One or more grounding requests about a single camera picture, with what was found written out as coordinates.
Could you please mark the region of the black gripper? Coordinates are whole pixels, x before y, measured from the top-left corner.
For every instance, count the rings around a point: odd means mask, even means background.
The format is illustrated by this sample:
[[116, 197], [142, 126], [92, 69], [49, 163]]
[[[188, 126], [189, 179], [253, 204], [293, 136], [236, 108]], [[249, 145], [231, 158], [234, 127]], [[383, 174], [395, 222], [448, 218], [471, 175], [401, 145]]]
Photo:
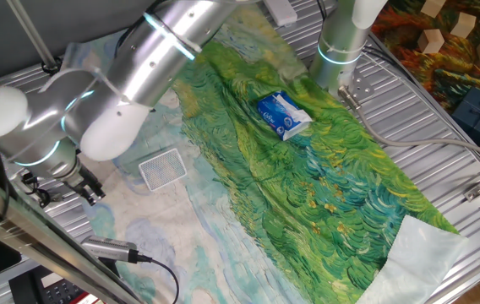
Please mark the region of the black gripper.
[[64, 183], [90, 206], [95, 205], [96, 199], [106, 196], [97, 177], [85, 166], [75, 167], [74, 171], [64, 178]]

